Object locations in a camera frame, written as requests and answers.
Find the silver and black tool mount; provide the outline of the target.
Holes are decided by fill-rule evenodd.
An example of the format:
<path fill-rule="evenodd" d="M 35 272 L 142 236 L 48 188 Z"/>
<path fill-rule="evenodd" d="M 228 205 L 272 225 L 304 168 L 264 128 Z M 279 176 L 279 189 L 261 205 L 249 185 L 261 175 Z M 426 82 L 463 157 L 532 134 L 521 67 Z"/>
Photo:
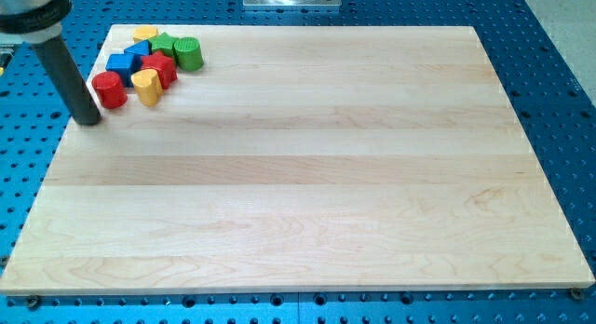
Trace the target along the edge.
<path fill-rule="evenodd" d="M 71 0 L 1 0 L 1 43 L 43 43 L 61 34 Z"/>

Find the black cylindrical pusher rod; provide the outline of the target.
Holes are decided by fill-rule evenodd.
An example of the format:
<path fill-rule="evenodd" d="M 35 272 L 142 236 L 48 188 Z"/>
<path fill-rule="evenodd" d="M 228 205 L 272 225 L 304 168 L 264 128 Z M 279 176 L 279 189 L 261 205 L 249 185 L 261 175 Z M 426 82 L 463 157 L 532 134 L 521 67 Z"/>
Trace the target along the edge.
<path fill-rule="evenodd" d="M 32 49 L 75 123 L 84 126 L 99 124 L 101 113 L 62 37 L 57 35 L 32 44 Z"/>

